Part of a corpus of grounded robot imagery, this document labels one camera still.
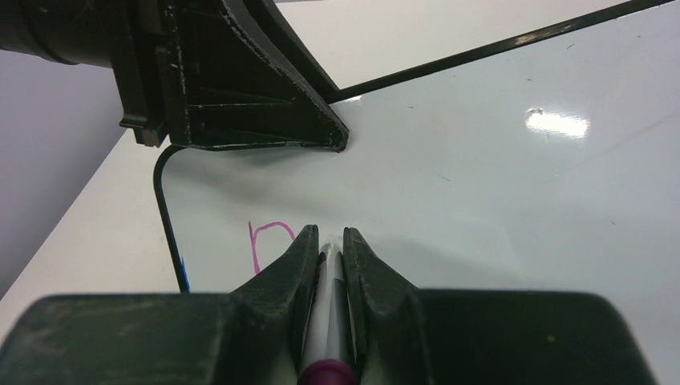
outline black tube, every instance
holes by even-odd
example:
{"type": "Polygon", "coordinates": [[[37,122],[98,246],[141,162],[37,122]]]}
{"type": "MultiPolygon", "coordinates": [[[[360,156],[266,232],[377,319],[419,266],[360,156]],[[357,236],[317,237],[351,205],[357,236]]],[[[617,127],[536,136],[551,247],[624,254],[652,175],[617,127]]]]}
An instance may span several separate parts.
{"type": "Polygon", "coordinates": [[[0,48],[64,64],[111,66],[94,0],[0,0],[0,48]]]}

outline pink handwriting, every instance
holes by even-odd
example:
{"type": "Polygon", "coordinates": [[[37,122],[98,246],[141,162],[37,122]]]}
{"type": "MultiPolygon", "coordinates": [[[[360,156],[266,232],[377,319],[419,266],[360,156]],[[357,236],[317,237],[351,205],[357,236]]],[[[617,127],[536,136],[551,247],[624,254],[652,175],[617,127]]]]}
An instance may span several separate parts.
{"type": "Polygon", "coordinates": [[[262,230],[267,230],[271,229],[273,227],[280,226],[285,229],[285,231],[288,232],[288,235],[290,235],[291,240],[295,240],[295,233],[293,233],[293,230],[288,226],[287,224],[283,222],[272,222],[268,223],[262,227],[258,227],[253,231],[253,225],[248,221],[248,231],[250,231],[250,250],[253,252],[253,266],[255,267],[255,274],[259,274],[261,269],[260,269],[260,262],[258,261],[257,258],[257,250],[255,244],[257,243],[257,234],[262,231],[262,230]]]}

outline white surface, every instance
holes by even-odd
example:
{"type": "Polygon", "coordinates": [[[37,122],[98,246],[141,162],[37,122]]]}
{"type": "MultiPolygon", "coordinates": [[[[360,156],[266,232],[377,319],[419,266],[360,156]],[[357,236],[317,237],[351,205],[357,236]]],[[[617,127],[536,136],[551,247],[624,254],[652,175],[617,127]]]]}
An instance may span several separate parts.
{"type": "Polygon", "coordinates": [[[1,339],[49,294],[179,291],[153,195],[159,154],[125,132],[0,301],[1,339]]]}
{"type": "MultiPolygon", "coordinates": [[[[421,287],[608,298],[680,383],[680,3],[338,103],[343,154],[184,150],[163,189],[192,291],[253,276],[248,223],[357,227],[421,287]]],[[[261,265],[290,243],[257,240],[261,265]]]]}
{"type": "Polygon", "coordinates": [[[0,51],[0,298],[123,135],[111,70],[0,51]]]}
{"type": "Polygon", "coordinates": [[[624,0],[328,0],[278,4],[340,88],[624,0]]]}

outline whiteboard marker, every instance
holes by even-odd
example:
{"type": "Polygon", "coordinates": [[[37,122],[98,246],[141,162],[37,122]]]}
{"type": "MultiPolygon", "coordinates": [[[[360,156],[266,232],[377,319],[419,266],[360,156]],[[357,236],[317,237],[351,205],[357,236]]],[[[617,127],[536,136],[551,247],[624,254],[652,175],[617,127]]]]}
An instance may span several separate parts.
{"type": "Polygon", "coordinates": [[[336,237],[321,247],[299,385],[356,385],[350,307],[336,237]]]}

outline pink marker stroke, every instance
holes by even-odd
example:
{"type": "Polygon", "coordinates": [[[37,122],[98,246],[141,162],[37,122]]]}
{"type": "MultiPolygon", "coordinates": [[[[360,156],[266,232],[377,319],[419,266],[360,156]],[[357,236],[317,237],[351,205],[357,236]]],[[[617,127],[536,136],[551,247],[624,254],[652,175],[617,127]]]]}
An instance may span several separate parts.
{"type": "Polygon", "coordinates": [[[288,235],[290,235],[291,241],[295,240],[295,233],[293,233],[293,230],[290,228],[290,226],[288,226],[287,224],[285,224],[283,222],[276,221],[276,222],[268,223],[268,224],[266,224],[262,227],[258,227],[257,229],[255,229],[255,231],[253,231],[253,225],[250,223],[250,221],[248,221],[248,231],[250,231],[250,250],[253,252],[253,266],[255,268],[255,274],[259,274],[260,271],[261,271],[260,262],[259,262],[259,258],[257,258],[257,251],[256,251],[256,246],[255,246],[255,243],[257,242],[257,234],[262,230],[271,229],[271,228],[276,227],[276,226],[284,228],[285,231],[288,232],[288,235]]]}

